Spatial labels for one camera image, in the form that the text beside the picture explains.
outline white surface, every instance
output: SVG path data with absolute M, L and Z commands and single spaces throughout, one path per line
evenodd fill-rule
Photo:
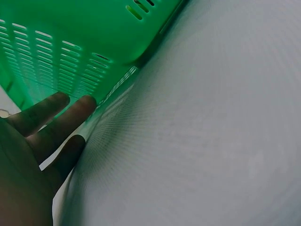
M 100 121 L 61 225 L 301 225 L 300 27 L 299 0 L 192 0 Z
M 15 105 L 15 103 L 8 97 L 0 86 L 0 109 L 8 111 L 10 114 L 15 114 L 20 111 L 20 109 Z

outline hand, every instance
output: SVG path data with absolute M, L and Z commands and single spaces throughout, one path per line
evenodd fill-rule
M 0 118 L 0 225 L 51 226 L 52 201 L 85 146 L 73 136 L 43 171 L 39 165 L 92 114 L 95 100 L 85 96 L 50 122 L 68 104 L 56 93 L 6 119 Z

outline green plastic basket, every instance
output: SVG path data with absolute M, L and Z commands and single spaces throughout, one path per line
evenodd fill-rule
M 21 110 L 57 91 L 101 105 L 183 2 L 0 0 L 0 84 Z

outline slot hole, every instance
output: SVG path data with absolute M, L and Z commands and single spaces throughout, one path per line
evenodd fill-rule
M 134 0 L 134 3 L 136 3 L 144 12 L 148 13 L 149 10 L 146 8 L 145 5 L 143 5 L 140 1 Z
M 142 20 L 142 16 L 139 15 L 139 13 L 137 13 L 132 7 L 130 6 L 126 6 L 127 10 L 134 15 L 134 17 L 136 17 L 138 20 Z
M 155 3 L 152 2 L 152 0 L 146 0 L 151 6 L 155 6 Z

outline finger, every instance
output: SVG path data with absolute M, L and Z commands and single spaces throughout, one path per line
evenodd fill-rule
M 73 136 L 57 158 L 43 170 L 43 174 L 51 185 L 53 197 L 76 165 L 84 147 L 85 139 L 80 135 Z
M 58 92 L 27 110 L 6 118 L 12 127 L 27 137 L 36 133 L 50 119 L 62 111 L 70 102 L 68 95 Z
M 94 98 L 84 96 L 45 128 L 28 137 L 28 144 L 38 164 L 48 158 L 93 113 L 95 108 Z

